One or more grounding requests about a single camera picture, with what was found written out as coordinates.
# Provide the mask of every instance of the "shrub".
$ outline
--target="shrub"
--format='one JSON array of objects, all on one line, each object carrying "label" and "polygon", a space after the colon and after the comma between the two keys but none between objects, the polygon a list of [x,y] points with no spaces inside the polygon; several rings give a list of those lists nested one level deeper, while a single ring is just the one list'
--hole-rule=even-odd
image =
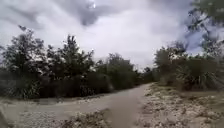
[{"label": "shrub", "polygon": [[217,89],[223,84],[220,70],[221,67],[213,58],[197,55],[189,57],[185,65],[177,69],[176,76],[184,90]]}]

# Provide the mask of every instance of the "dense vegetation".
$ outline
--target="dense vegetation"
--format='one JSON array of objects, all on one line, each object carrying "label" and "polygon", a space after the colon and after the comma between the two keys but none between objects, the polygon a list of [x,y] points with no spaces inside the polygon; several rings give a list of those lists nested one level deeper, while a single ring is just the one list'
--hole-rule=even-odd
[{"label": "dense vegetation", "polygon": [[75,97],[128,89],[143,80],[143,73],[119,54],[95,62],[94,52],[78,47],[68,36],[62,48],[44,47],[33,32],[22,27],[23,34],[12,44],[1,47],[0,68],[2,96],[16,98]]},{"label": "dense vegetation", "polygon": [[174,43],[156,53],[156,69],[162,85],[176,86],[183,90],[223,88],[224,56],[222,35],[224,3],[222,0],[195,0],[189,12],[191,33],[203,34],[202,54],[187,54],[187,45]]}]

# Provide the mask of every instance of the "unpaved trail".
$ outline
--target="unpaved trail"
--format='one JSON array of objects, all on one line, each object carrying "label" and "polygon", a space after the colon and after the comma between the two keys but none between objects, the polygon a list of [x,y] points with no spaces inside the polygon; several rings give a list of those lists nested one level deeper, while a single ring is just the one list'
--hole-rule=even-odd
[{"label": "unpaved trail", "polygon": [[203,106],[185,103],[176,95],[154,92],[149,84],[99,98],[51,105],[2,100],[0,108],[16,128],[60,128],[64,120],[77,114],[107,108],[113,110],[114,128],[209,128],[209,121],[216,116],[206,111],[205,117]]},{"label": "unpaved trail", "polygon": [[59,126],[58,122],[60,120],[66,120],[79,113],[100,111],[109,108],[112,104],[119,104],[123,101],[133,103],[139,101],[139,99],[144,97],[148,86],[143,85],[138,88],[109,94],[100,98],[56,103],[53,105],[38,105],[34,102],[12,102],[8,104],[0,101],[0,107],[5,118],[13,121],[17,127],[55,128]]}]

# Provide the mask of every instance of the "ground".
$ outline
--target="ground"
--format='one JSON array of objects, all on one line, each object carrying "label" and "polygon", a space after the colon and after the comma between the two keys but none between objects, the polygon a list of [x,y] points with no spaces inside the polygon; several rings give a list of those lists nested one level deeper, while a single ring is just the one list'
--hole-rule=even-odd
[{"label": "ground", "polygon": [[37,103],[1,99],[0,109],[5,121],[16,128],[213,127],[222,114],[202,101],[171,88],[148,84],[78,100],[45,99]]}]

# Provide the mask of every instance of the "cloud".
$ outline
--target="cloud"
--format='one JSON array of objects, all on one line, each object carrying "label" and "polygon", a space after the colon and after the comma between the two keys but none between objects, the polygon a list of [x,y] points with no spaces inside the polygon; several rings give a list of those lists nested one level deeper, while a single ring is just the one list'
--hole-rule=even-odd
[{"label": "cloud", "polygon": [[93,1],[84,0],[3,0],[0,42],[9,44],[20,24],[46,44],[60,47],[67,34],[74,34],[82,49],[95,50],[95,58],[117,52],[139,67],[153,65],[156,50],[185,32],[187,4],[170,1],[165,7],[164,0],[95,0],[91,8]]}]

